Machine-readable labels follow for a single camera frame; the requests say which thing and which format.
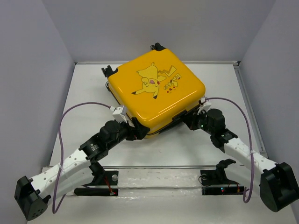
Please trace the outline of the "yellow hard-shell suitcase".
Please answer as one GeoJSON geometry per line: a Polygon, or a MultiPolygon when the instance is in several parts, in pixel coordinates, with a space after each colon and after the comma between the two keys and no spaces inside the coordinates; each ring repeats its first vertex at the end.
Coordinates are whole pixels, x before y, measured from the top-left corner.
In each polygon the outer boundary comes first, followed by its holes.
{"type": "Polygon", "coordinates": [[[136,117],[150,131],[145,138],[162,133],[199,107],[206,87],[169,49],[160,43],[150,51],[112,69],[101,69],[106,87],[128,117],[136,117]]]}

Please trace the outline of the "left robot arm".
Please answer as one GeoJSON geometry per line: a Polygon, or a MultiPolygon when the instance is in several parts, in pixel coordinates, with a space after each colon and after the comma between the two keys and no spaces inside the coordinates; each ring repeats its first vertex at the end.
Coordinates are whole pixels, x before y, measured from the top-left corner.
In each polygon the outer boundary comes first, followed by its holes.
{"type": "Polygon", "coordinates": [[[14,198],[26,220],[39,217],[58,197],[82,185],[82,181],[73,181],[71,178],[83,169],[87,169],[85,175],[92,184],[101,183],[104,169],[98,161],[123,140],[142,140],[150,131],[137,118],[133,118],[133,124],[130,126],[126,121],[110,120],[57,165],[31,178],[21,177],[16,183],[14,198]]]}

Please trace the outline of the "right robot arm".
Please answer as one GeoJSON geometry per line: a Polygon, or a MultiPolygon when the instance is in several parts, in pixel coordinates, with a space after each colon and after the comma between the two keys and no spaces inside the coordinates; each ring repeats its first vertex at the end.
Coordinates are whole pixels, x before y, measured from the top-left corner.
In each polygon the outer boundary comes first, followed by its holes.
{"type": "Polygon", "coordinates": [[[278,212],[299,198],[299,186],[290,165],[267,159],[247,146],[226,128],[225,118],[219,109],[192,112],[183,118],[190,130],[201,129],[210,135],[212,144],[233,157],[249,172],[249,186],[244,187],[243,201],[248,203],[257,182],[257,190],[264,205],[278,212]]]}

